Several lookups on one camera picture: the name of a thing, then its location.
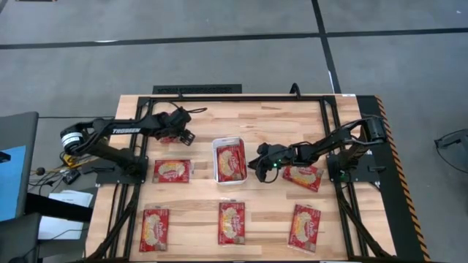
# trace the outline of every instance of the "black metal frame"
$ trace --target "black metal frame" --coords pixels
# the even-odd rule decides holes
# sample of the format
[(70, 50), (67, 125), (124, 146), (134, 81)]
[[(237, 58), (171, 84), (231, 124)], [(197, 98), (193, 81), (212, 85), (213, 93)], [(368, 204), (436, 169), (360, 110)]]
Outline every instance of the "black metal frame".
[[(148, 110), (152, 111), (156, 103), (167, 102), (167, 101), (172, 101), (172, 102), (213, 102), (213, 101), (215, 102), (298, 102), (299, 101), (299, 102), (319, 102), (320, 111), (322, 113), (322, 120), (323, 120), (325, 135), (331, 132), (330, 124), (328, 123), (328, 114), (326, 110), (327, 103), (331, 107), (331, 112), (333, 115), (333, 121), (334, 121), (335, 126), (336, 127), (340, 126), (340, 120), (338, 116), (338, 109), (336, 107), (335, 96), (333, 95), (303, 96), (301, 95), (301, 92), (296, 84), (292, 85), (290, 94), (294, 94), (294, 96), (291, 96), (291, 95), (284, 95), (284, 96), (168, 96), (168, 97), (142, 96), (138, 98), (137, 112), (135, 114), (135, 119), (141, 118), (141, 113), (145, 105), (148, 105)], [(137, 139), (136, 135), (132, 135), (132, 139), (130, 142), (130, 149), (132, 150), (135, 150), (136, 139)], [(141, 156), (146, 155), (147, 145), (148, 145), (148, 137), (143, 137), (143, 141), (142, 141), (142, 145), (140, 149)], [(356, 259), (354, 250), (352, 247), (350, 227), (348, 225), (348, 220), (347, 220), (347, 211), (345, 208), (342, 207), (343, 200), (339, 200), (339, 198), (342, 197), (346, 203), (347, 201), (344, 198), (344, 195), (341, 189), (341, 183), (334, 183), (334, 185), (336, 189), (337, 201), (339, 204), (339, 214), (341, 218), (341, 227), (343, 229), (344, 241), (345, 241), (346, 250), (347, 250), (347, 257), (349, 260)], [(350, 195), (350, 200), (351, 200), (350, 209), (352, 210), (352, 213), (355, 215), (355, 219), (358, 222), (361, 222), (357, 197), (356, 197), (354, 185), (352, 184), (352, 182), (347, 183), (347, 188), (348, 188), (348, 194)], [(121, 190), (120, 198), (118, 201), (116, 221), (122, 216), (122, 213), (124, 211), (124, 205), (126, 203), (127, 192), (128, 192), (128, 185), (126, 184), (122, 185), (122, 190)], [(140, 193), (140, 184), (137, 184), (135, 185), (134, 194), (132, 195), (132, 198), (138, 199), (139, 193)], [(124, 258), (128, 258), (130, 255), (132, 236), (133, 236), (133, 232), (135, 229), (136, 212), (137, 211), (135, 207), (135, 209), (132, 211), (131, 215), (129, 216), (129, 224), (128, 224), (128, 229), (127, 229), (127, 234), (126, 234), (126, 239), (125, 239), (125, 246), (124, 246)], [(119, 236), (119, 233), (117, 233), (116, 238), (113, 240), (113, 243), (110, 247), (111, 258), (116, 257), (118, 236)], [(359, 236), (359, 246), (361, 248), (361, 255), (364, 258), (366, 258), (368, 256), (368, 252), (367, 252), (367, 245), (366, 245), (365, 238), (360, 232), (358, 232), (358, 236)]]

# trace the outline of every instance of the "wooden table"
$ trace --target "wooden table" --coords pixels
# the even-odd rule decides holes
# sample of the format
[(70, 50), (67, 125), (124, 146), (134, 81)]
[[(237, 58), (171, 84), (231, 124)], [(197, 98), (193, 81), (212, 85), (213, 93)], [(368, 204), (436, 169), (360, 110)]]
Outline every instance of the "wooden table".
[[(134, 118), (138, 96), (121, 96), (116, 118)], [(336, 96), (341, 123), (361, 118), (355, 96)], [(315, 164), (325, 169), (318, 193), (279, 178), (275, 183), (260, 183), (254, 171), (239, 186), (219, 186), (213, 179), (211, 142), (220, 137), (240, 136), (245, 141), (246, 159), (257, 156), (262, 142), (289, 145), (314, 142), (325, 136), (320, 106), (317, 102), (177, 102), (186, 109), (207, 107), (204, 113), (192, 114), (187, 128), (196, 134), (191, 146), (162, 144), (149, 139), (149, 168), (141, 186), (130, 260), (313, 260), (346, 259), (335, 189), (328, 179), (325, 157)], [(171, 112), (174, 107), (158, 103), (154, 113)], [(330, 112), (328, 113), (334, 129)], [(130, 136), (112, 136), (110, 144), (128, 147)], [(152, 183), (155, 159), (191, 159), (195, 172), (188, 184)], [(390, 254), (395, 254), (392, 235), (382, 196), (369, 183), (355, 183), (361, 217), (366, 228)], [(102, 186), (98, 193), (89, 227), (86, 251), (90, 254), (106, 236), (114, 185)], [(217, 244), (218, 203), (222, 198), (246, 203), (246, 245)], [(322, 211), (317, 252), (308, 254), (288, 248), (287, 237), (294, 204), (308, 204)], [(155, 205), (170, 208), (168, 250), (138, 251), (143, 210)], [(350, 223), (355, 254), (359, 254), (355, 228)], [(121, 231), (117, 255), (122, 255), (127, 227)]]

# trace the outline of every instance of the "white paper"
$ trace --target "white paper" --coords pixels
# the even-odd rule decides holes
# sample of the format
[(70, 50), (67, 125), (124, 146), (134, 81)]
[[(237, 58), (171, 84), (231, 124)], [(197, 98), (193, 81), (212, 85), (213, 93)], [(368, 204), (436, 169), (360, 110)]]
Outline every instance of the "white paper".
[[(93, 199), (93, 195), (79, 191), (65, 190), (61, 193), (50, 193), (49, 198), (74, 205), (89, 207), (89, 204), (91, 204), (91, 200)], [(39, 239), (49, 240), (54, 238), (56, 240), (77, 240), (80, 239), (81, 231), (68, 231), (59, 237), (56, 236), (69, 229), (75, 230), (82, 228), (83, 223), (81, 222), (43, 216), (39, 225)]]

